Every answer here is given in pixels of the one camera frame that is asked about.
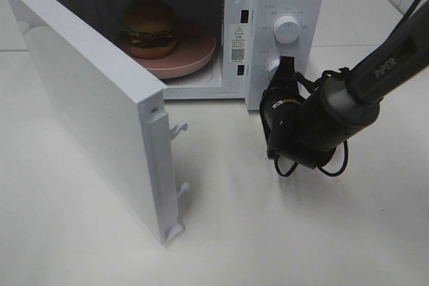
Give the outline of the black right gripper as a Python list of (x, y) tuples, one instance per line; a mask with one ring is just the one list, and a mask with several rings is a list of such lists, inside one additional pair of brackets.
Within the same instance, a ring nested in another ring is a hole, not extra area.
[(310, 162), (311, 150), (298, 138), (297, 113), (303, 98), (294, 78), (294, 57), (280, 56), (269, 88), (259, 105), (267, 156), (282, 156), (295, 162)]

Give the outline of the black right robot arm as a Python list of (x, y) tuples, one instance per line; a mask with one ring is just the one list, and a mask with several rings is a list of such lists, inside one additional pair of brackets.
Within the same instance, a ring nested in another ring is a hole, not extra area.
[(282, 56), (259, 106), (267, 156), (323, 168), (339, 145), (373, 124), (380, 101), (428, 66), (428, 4), (413, 4), (389, 37), (354, 68), (312, 82)]

